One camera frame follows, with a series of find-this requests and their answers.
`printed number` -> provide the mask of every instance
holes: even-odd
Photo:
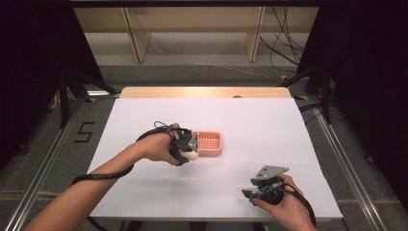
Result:
[[[84,129],[84,126],[88,125],[88,124],[95,124],[95,122],[83,122],[82,125],[81,125],[81,128],[78,131],[78,135],[88,135],[87,139],[82,140],[82,141],[77,140],[77,141],[74,141],[74,142],[89,142],[90,136],[92,136],[93,132],[83,132],[82,131]]]

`black wire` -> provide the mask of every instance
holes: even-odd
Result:
[[[158,127],[156,124],[160,123],[164,126]],[[158,133],[167,133],[170,131],[189,131],[188,129],[185,128],[174,128],[173,124],[171,124],[170,126],[165,125],[164,123],[160,122],[160,121],[156,121],[154,123],[154,126],[156,127],[155,129],[152,129],[150,131],[145,132],[144,134],[142,134],[137,141],[140,141],[150,135],[153,134],[158,134]],[[112,179],[118,179],[120,177],[123,177],[125,175],[127,175],[132,169],[133,169],[134,165],[131,165],[130,167],[126,168],[125,170],[121,171],[121,172],[116,172],[116,173],[109,173],[109,174],[85,174],[85,175],[80,175],[75,177],[75,179],[72,181],[72,185],[75,185],[76,183],[80,182],[80,181],[85,181],[85,180],[112,180]],[[100,225],[94,218],[92,218],[91,216],[88,216],[87,220],[98,230],[101,231],[108,231],[106,228],[104,228],[102,225]]]
[[[318,114],[316,114],[316,115],[313,115],[311,118],[309,118],[309,120],[307,120],[307,121],[305,122],[305,125],[308,124],[312,119],[314,119],[314,118],[317,117],[318,115],[321,115],[321,113],[318,113]]]
[[[277,15],[277,13],[276,13],[274,7],[272,7],[272,10],[273,10],[273,13],[275,14],[276,20],[278,21],[279,27],[281,28],[281,30],[280,30],[280,32],[279,32],[279,35],[276,36],[276,34],[275,34],[275,36],[276,36],[276,38],[277,38],[276,41],[280,40],[280,41],[281,41],[282,43],[284,43],[285,45],[291,47],[292,53],[293,53],[293,56],[294,56],[295,60],[296,60],[297,62],[299,62],[299,61],[300,61],[300,57],[299,57],[299,55],[296,53],[296,49],[297,49],[297,50],[299,50],[299,49],[296,48],[293,44],[297,45],[297,46],[300,47],[301,49],[304,49],[304,48],[303,48],[302,46],[300,46],[299,44],[297,44],[297,43],[291,38],[291,36],[290,36],[290,34],[289,34],[289,26],[288,26],[288,18],[287,18],[287,16],[288,16],[288,7],[284,7],[284,20],[283,20],[283,23],[281,23],[281,20],[279,19],[279,17],[278,17],[278,15]],[[286,39],[288,40],[289,45],[286,44],[285,42],[283,42],[283,41],[280,39],[280,35],[281,35],[282,33],[284,34],[284,36],[285,36]]]
[[[293,186],[291,186],[292,189],[294,189],[293,191],[289,191],[289,190],[283,190],[280,188],[276,188],[276,191],[280,191],[283,193],[288,193],[293,195],[294,197],[296,197],[298,200],[300,200],[300,202],[306,207],[307,212],[309,213],[309,217],[310,217],[310,221],[313,223],[313,225],[315,227],[317,227],[317,223],[316,223],[316,216],[315,216],[315,212],[313,211],[312,205],[309,203],[309,201],[303,196],[301,195]]]
[[[284,44],[284,45],[286,45],[286,46],[288,46],[288,47],[291,47],[289,44],[287,44],[285,41],[283,41],[281,38],[279,38],[278,36],[276,36],[276,39],[278,39],[282,44]],[[297,50],[297,51],[300,51],[300,52],[303,52],[304,51],[304,48],[303,47],[294,47],[293,49],[295,49],[295,50]]]
[[[280,30],[280,32],[279,32],[279,36],[282,34],[282,31],[283,31],[283,27],[281,27],[281,30]],[[277,69],[277,70],[279,70],[279,71],[295,73],[296,71],[280,69],[280,68],[276,67],[276,66],[273,64],[272,54],[273,54],[273,51],[275,51],[274,47],[275,47],[277,41],[278,41],[278,39],[275,40],[275,42],[273,43],[272,46],[269,46],[269,45],[268,45],[268,47],[270,48],[270,54],[269,54],[270,63],[272,64],[272,66],[273,66],[275,69]]]
[[[311,108],[315,108],[316,106],[320,106],[320,105],[321,105],[321,103],[308,104],[308,105],[299,107],[299,111],[301,113],[303,113],[306,110],[309,110]]]
[[[262,37],[260,37],[261,41],[267,46],[269,47],[269,49],[271,49],[273,52],[277,53],[278,55],[282,56],[283,58],[285,58],[287,61],[291,62],[292,64],[298,65],[295,61],[289,59],[286,55],[282,54],[281,52],[277,51],[276,49],[274,49],[273,47],[271,47],[269,44],[267,44],[264,39]]]
[[[340,212],[343,213],[342,208],[339,206],[339,204],[337,206],[339,207]],[[343,223],[345,231],[349,231],[350,229],[348,228],[347,222],[345,222],[345,218],[342,218],[342,223]]]

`pink container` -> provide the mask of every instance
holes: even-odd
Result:
[[[217,156],[222,151],[222,135],[215,131],[192,131],[198,133],[199,156]]]

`human arm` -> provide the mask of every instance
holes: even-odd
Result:
[[[303,192],[293,182],[289,175],[279,175],[285,184],[293,186],[301,195]],[[290,186],[285,186],[285,190],[292,191]],[[271,205],[264,200],[257,199],[253,203],[269,212],[276,220],[291,231],[311,231],[317,230],[310,220],[306,207],[294,195],[285,193],[282,201],[277,205]]]
[[[143,158],[177,165],[178,161],[168,152],[170,142],[168,134],[150,135],[130,144],[91,174],[121,172]],[[26,230],[77,229],[116,181],[117,179],[87,180],[76,183],[45,207]]]

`aluminum rail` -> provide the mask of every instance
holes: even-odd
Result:
[[[34,202],[36,201],[37,193],[42,187],[46,179],[46,176],[48,175],[48,172],[51,169],[51,166],[53,165],[55,159],[58,156],[61,146],[64,143],[66,134],[72,125],[72,120],[74,119],[77,112],[81,108],[83,102],[84,102],[83,98],[77,98],[77,100],[74,102],[74,105],[70,112],[71,117],[69,118],[66,125],[60,129],[56,138],[54,139],[50,149],[48,150],[44,160],[41,163],[41,166],[39,167],[36,173],[36,176],[34,177],[29,188],[24,193],[24,196],[22,197],[13,215],[11,216],[11,220],[6,228],[7,231],[21,229],[25,219],[27,218],[31,208],[33,207]]]
[[[312,103],[319,103],[319,101],[313,95],[310,96],[310,99]],[[323,129],[323,132],[333,149],[333,152],[344,172],[345,178],[347,179],[350,188],[354,192],[354,195],[356,196],[356,199],[359,202],[364,215],[366,216],[366,219],[371,227],[371,230],[378,231],[387,230],[387,227],[385,226],[385,223],[381,218],[377,207],[372,202],[370,195],[364,188],[360,178],[357,175],[357,172],[355,171],[352,163],[348,159],[342,147],[342,144],[337,138],[336,133],[333,130],[332,126],[326,123],[326,120],[321,115],[321,111],[318,108],[315,108],[314,110],[315,114],[318,117],[319,124]]]

